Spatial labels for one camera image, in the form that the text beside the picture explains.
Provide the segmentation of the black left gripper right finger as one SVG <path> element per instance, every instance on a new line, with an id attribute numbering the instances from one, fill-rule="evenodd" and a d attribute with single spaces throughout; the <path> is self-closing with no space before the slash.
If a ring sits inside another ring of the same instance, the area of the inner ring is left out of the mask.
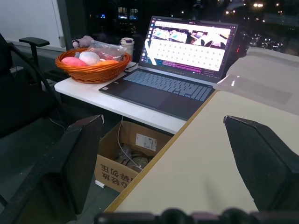
<path id="1" fill-rule="evenodd" d="M 299 211 L 299 155 L 268 126 L 225 116 L 235 163 L 258 210 Z"/>

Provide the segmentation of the open grey laptop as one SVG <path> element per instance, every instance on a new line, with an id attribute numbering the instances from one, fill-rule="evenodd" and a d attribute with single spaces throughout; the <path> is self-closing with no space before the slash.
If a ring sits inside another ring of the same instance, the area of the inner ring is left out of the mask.
<path id="1" fill-rule="evenodd" d="M 152 16 L 136 69 L 100 92 L 188 120 L 225 76 L 238 26 Z"/>

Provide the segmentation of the orange plush toy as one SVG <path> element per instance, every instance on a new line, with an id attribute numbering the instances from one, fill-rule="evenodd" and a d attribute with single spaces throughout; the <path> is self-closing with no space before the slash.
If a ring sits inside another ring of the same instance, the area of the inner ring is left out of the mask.
<path id="1" fill-rule="evenodd" d="M 117 63 L 119 63 L 119 62 L 116 60 L 105 60 L 105 61 L 100 61 L 95 65 L 96 66 L 106 66 L 106 65 L 117 64 Z"/>

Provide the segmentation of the pink plush toy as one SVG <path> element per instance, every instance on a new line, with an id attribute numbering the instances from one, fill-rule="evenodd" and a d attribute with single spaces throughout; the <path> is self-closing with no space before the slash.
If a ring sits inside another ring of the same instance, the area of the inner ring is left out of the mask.
<path id="1" fill-rule="evenodd" d="M 63 64 L 66 64 L 68 66 L 73 66 L 73 67 L 85 67 L 87 64 L 80 60 L 79 58 L 76 57 L 65 57 L 61 60 Z"/>

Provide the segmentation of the grey plush toy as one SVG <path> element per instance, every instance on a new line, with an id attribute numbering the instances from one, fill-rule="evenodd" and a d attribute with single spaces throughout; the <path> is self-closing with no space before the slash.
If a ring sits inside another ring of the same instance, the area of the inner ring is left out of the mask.
<path id="1" fill-rule="evenodd" d="M 72 41 L 72 46 L 75 49 L 78 48 L 88 48 L 93 41 L 93 38 L 91 36 L 85 35 L 84 37 L 80 39 L 75 39 Z"/>

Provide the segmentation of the white plush toy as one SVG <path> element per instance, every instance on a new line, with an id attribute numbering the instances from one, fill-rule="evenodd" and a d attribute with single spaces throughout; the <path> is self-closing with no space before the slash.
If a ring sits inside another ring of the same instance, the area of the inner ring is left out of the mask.
<path id="1" fill-rule="evenodd" d="M 81 52 L 79 59 L 85 62 L 88 66 L 95 65 L 100 62 L 100 57 L 96 53 L 90 51 Z"/>

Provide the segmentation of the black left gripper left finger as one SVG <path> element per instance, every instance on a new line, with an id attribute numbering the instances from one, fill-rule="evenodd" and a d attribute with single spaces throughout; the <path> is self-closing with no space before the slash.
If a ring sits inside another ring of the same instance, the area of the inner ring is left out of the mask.
<path id="1" fill-rule="evenodd" d="M 82 213 L 93 179 L 103 115 L 78 120 L 4 203 L 0 224 L 67 224 Z"/>

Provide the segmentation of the black office chair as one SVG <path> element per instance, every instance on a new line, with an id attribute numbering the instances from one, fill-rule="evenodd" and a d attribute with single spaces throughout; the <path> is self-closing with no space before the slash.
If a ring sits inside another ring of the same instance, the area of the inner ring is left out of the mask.
<path id="1" fill-rule="evenodd" d="M 46 92 L 37 85 L 16 80 L 10 69 L 13 66 L 11 53 L 27 63 L 44 83 Z M 63 105 L 55 97 L 43 72 L 12 43 L 0 34 L 0 138 L 7 136 L 41 117 L 47 117 L 57 109 L 65 115 Z"/>

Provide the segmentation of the brown cardboard box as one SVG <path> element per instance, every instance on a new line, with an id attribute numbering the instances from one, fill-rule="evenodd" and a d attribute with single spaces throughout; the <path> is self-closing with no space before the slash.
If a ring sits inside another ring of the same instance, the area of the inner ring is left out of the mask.
<path id="1" fill-rule="evenodd" d="M 128 121 L 119 122 L 99 142 L 96 181 L 122 192 L 170 139 L 162 132 Z"/>

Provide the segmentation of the white lidded cup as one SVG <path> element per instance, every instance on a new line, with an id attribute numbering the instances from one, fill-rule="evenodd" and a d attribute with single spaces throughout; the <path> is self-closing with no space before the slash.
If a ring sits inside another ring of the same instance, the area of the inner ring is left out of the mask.
<path id="1" fill-rule="evenodd" d="M 120 40 L 120 45 L 122 47 L 126 48 L 126 53 L 131 56 L 130 61 L 133 60 L 134 44 L 135 44 L 135 41 L 133 38 L 123 37 Z"/>

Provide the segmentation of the white side table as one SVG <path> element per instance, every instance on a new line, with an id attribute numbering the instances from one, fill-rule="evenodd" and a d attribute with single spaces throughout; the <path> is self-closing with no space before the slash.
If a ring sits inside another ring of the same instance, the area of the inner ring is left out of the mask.
<path id="1" fill-rule="evenodd" d="M 111 81 L 102 84 L 84 84 L 68 78 L 56 83 L 54 88 L 58 93 L 68 97 L 75 98 L 101 109 L 106 109 L 171 134 L 176 134 L 186 123 L 184 120 L 109 96 L 99 91 L 99 89 L 110 83 Z"/>

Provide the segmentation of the clear plastic bag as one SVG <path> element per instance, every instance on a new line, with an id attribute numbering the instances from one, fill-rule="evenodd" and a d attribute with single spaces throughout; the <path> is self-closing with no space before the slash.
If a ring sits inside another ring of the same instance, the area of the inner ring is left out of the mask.
<path id="1" fill-rule="evenodd" d="M 127 51 L 121 45 L 108 44 L 92 40 L 87 51 L 96 53 L 100 59 L 120 61 Z"/>

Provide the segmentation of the orange wicker basket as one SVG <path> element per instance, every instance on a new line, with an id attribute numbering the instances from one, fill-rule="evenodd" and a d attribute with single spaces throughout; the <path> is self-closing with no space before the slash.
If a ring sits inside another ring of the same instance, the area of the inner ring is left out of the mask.
<path id="1" fill-rule="evenodd" d="M 66 57 L 82 53 L 86 48 L 72 49 L 60 54 L 55 59 L 58 68 L 65 71 L 73 80 L 85 84 L 101 84 L 118 77 L 132 60 L 132 56 L 125 53 L 118 63 L 110 65 L 71 66 L 62 62 Z"/>

